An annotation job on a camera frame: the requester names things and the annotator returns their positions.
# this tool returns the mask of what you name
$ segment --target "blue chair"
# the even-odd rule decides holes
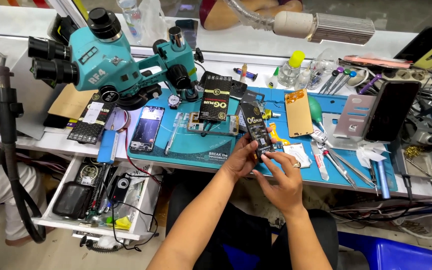
[[[432,269],[432,250],[373,236],[338,231],[339,244],[360,251],[370,270]]]

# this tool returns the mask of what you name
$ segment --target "plastic bag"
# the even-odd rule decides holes
[[[142,27],[141,45],[153,46],[156,40],[168,40],[167,32],[174,22],[165,20],[161,2],[159,0],[142,0],[139,10]]]

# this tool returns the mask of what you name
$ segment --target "drawer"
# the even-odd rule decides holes
[[[44,212],[43,216],[41,218],[32,218],[33,222],[39,225],[45,225],[45,226],[68,229],[68,230],[75,230],[75,231],[80,231],[80,232],[85,232],[85,233],[90,233],[95,235],[113,236],[113,229],[110,227],[99,226],[99,227],[90,228],[90,227],[80,226],[79,225],[80,221],[63,218],[59,215],[54,214],[52,211],[54,203],[61,192],[63,184],[75,180],[76,174],[78,173],[78,169],[81,163],[83,162],[83,159],[84,159],[83,156],[76,156],[71,160],[71,163],[69,164],[68,169],[66,170],[66,173],[64,174],[61,183],[57,187],[56,193],[54,194],[51,202],[47,206],[47,209]],[[152,175],[160,174],[162,172],[162,168],[159,166],[141,165],[138,167],[144,168],[145,171],[147,171]],[[136,174],[138,175],[145,175],[140,171],[138,171],[135,167],[133,167],[129,162],[120,162],[118,169],[113,177],[115,177],[116,175],[122,175],[124,172],[131,172],[131,171],[136,172]],[[156,178],[159,181],[162,180],[162,177],[160,175],[156,176]],[[161,187],[159,183],[154,181],[151,177],[145,178],[140,193],[141,195],[139,201],[137,205],[135,205],[135,207],[137,207],[144,213],[154,214],[160,188]],[[153,233],[149,231],[149,229],[151,228],[151,216],[141,214],[134,208],[133,210],[136,211],[136,213],[134,215],[135,218],[133,219],[131,228],[129,230],[116,229],[116,236],[125,239],[132,239],[132,240],[145,240],[149,238],[151,235],[153,235]]]

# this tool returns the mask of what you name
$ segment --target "cardboard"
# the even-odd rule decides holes
[[[70,119],[79,119],[89,100],[97,92],[98,90],[78,91],[72,83],[68,84],[47,112]]]
[[[294,138],[313,133],[313,122],[309,110],[308,92],[306,89],[285,94],[287,129],[289,137]]]

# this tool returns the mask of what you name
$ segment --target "black pants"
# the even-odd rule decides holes
[[[166,235],[186,206],[206,187],[213,174],[198,173],[193,180],[178,184],[171,198],[167,212]],[[338,230],[333,217],[320,209],[308,210],[316,236],[329,263],[338,265]],[[291,269],[288,230],[284,225],[276,241],[271,245],[271,230],[266,218],[248,215],[228,203],[219,219],[206,248],[194,265],[195,270],[233,269],[223,244],[257,255],[260,261],[256,269]]]

